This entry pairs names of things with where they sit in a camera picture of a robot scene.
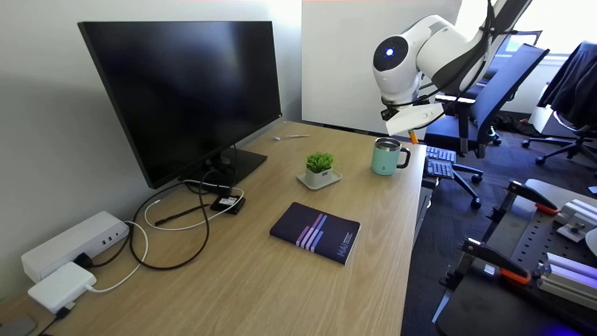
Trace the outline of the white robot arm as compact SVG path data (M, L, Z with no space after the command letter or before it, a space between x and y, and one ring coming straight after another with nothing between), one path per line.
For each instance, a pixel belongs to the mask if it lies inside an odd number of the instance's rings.
M441 14L428 14L405 31L388 35L373 51L381 100L392 106L414 104L424 76L439 91L467 91L530 3L532 0L487 0L485 18L472 36Z

